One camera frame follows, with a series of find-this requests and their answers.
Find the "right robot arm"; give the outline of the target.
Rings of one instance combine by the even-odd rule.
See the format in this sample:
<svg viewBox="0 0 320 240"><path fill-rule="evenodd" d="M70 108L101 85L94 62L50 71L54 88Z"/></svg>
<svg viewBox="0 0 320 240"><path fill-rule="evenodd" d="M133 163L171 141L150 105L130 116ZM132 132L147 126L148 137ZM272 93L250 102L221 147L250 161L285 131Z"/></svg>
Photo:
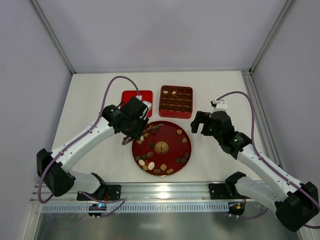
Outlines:
<svg viewBox="0 0 320 240"><path fill-rule="evenodd" d="M257 150L253 139L236 131L227 105L214 101L212 112L197 111L191 122L192 133L213 137L222 151L249 167L263 183L257 183L242 172L236 172L225 180L226 188L260 203L275 213L279 222L289 231L297 232L320 212L319 193L312 182L302 183L263 153Z"/></svg>

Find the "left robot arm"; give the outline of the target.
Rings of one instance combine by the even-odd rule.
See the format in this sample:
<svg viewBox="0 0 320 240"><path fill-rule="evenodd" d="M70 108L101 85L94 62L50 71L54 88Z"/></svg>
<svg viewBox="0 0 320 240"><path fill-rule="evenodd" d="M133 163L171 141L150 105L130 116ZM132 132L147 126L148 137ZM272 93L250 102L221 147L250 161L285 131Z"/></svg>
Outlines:
<svg viewBox="0 0 320 240"><path fill-rule="evenodd" d="M149 121L152 103L132 97L122 107L106 106L96 121L73 139L51 151L41 149L36 154L37 175L51 194L60 197L70 190L85 192L99 198L106 184L96 173L74 172L76 163L103 141L122 133L123 145L139 140Z"/></svg>

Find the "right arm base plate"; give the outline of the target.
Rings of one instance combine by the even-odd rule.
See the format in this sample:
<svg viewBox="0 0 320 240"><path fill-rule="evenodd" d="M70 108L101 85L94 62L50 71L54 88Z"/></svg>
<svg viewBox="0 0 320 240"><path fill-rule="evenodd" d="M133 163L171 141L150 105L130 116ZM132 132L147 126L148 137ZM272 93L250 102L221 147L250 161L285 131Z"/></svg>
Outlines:
<svg viewBox="0 0 320 240"><path fill-rule="evenodd" d="M208 189L211 200L238 200L245 198L237 192L234 184L210 183Z"/></svg>

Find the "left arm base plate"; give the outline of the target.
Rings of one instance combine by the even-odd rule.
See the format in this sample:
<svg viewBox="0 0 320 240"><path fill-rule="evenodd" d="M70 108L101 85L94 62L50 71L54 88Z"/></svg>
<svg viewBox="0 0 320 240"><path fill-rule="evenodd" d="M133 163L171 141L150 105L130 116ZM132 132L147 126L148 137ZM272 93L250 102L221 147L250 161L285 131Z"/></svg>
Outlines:
<svg viewBox="0 0 320 240"><path fill-rule="evenodd" d="M88 193L91 198L99 201L115 201L121 197L121 188L119 184L101 185L94 193Z"/></svg>

